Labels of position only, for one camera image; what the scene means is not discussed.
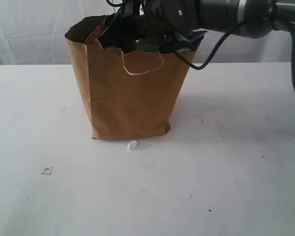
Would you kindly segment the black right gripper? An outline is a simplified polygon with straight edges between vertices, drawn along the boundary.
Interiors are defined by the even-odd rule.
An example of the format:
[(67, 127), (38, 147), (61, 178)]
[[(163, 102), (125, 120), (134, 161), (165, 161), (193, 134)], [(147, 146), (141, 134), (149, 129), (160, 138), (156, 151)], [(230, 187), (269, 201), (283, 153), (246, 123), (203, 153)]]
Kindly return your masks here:
[(121, 48), (131, 41), (155, 38), (163, 41), (175, 32), (174, 17), (176, 0), (122, 0), (106, 3), (118, 8), (104, 21), (105, 29), (100, 35), (100, 46)]

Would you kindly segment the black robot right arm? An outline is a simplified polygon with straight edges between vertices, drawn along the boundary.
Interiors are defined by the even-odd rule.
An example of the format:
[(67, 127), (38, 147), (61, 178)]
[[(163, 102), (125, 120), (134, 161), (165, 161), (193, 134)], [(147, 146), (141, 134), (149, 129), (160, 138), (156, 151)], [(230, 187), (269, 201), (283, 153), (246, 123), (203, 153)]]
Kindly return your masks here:
[(119, 42), (158, 38), (178, 33), (184, 37), (198, 29), (259, 38), (271, 30), (284, 30), (282, 18), (295, 28), (295, 0), (124, 0), (105, 20), (98, 38), (102, 48)]

